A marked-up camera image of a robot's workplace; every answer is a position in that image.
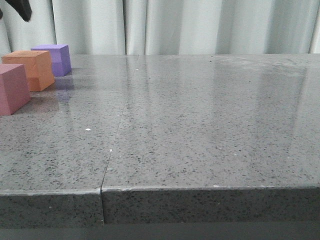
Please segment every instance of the orange cube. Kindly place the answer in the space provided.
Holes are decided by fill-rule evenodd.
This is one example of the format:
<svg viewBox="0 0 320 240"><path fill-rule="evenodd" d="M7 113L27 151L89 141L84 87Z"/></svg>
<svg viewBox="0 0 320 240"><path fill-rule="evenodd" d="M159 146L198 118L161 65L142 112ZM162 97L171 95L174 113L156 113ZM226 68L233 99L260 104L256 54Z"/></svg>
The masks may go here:
<svg viewBox="0 0 320 240"><path fill-rule="evenodd" d="M55 82L49 51L14 51L1 59L3 64L24 64L31 92L42 91Z"/></svg>

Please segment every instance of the black object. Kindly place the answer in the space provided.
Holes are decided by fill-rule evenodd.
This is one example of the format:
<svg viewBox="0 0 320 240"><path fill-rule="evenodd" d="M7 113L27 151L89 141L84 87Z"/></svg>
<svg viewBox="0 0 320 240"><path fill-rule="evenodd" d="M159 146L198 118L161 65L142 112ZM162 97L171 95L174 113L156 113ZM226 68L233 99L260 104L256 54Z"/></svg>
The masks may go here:
<svg viewBox="0 0 320 240"><path fill-rule="evenodd" d="M13 7L17 13L21 16L23 20L29 22L32 15L32 10L30 7L29 0L5 0L8 4ZM3 13L0 9L0 19L2 18Z"/></svg>

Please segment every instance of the foam block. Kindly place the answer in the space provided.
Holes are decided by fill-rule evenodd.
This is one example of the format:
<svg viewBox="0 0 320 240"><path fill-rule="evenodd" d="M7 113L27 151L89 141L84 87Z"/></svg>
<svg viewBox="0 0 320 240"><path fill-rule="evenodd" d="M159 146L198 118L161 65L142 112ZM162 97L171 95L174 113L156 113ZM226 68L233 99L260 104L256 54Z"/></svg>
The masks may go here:
<svg viewBox="0 0 320 240"><path fill-rule="evenodd" d="M14 51L2 57L3 64L24 64L29 90L42 91L55 82L49 51Z"/></svg>
<svg viewBox="0 0 320 240"><path fill-rule="evenodd" d="M0 116L12 115L29 101L25 66L0 64Z"/></svg>
<svg viewBox="0 0 320 240"><path fill-rule="evenodd" d="M42 44L31 50L50 51L52 60L52 72L56 77L67 75L71 71L69 46L67 44Z"/></svg>

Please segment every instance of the table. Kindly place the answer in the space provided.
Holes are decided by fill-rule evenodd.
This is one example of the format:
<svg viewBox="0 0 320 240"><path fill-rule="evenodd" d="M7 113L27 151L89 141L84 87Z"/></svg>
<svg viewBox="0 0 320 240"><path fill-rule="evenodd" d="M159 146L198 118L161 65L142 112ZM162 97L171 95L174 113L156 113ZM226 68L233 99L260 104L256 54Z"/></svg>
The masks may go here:
<svg viewBox="0 0 320 240"><path fill-rule="evenodd" d="M0 227L320 220L320 57L74 55L0 116Z"/></svg>

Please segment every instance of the curtain fold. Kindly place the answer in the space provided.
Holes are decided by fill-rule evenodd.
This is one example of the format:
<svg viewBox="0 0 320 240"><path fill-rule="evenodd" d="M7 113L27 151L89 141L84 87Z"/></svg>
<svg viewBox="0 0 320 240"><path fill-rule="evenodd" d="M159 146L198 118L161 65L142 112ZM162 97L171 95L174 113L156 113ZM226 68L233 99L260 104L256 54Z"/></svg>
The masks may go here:
<svg viewBox="0 0 320 240"><path fill-rule="evenodd" d="M69 44L72 54L320 53L319 0L30 0L24 22L0 2L0 54Z"/></svg>

